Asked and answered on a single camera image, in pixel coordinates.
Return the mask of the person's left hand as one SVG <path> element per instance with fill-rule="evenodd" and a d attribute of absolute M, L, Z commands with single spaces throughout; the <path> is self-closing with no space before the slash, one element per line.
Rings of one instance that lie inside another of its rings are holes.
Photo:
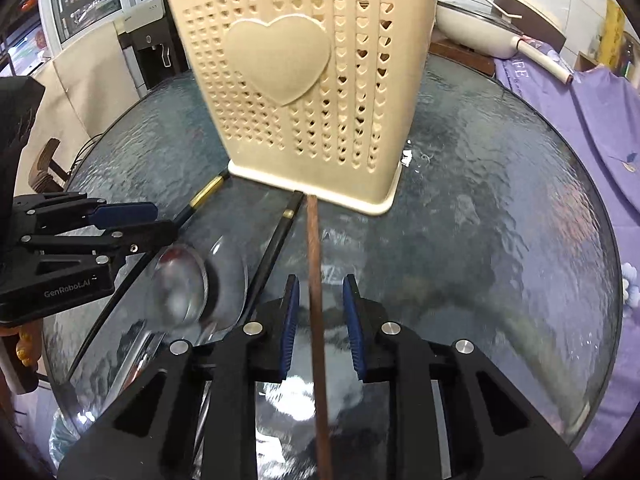
<path fill-rule="evenodd" d="M 35 320 L 20 327 L 2 327 L 2 337 L 18 336 L 15 354 L 24 366 L 31 370 L 38 368 L 42 356 L 42 321 Z"/>

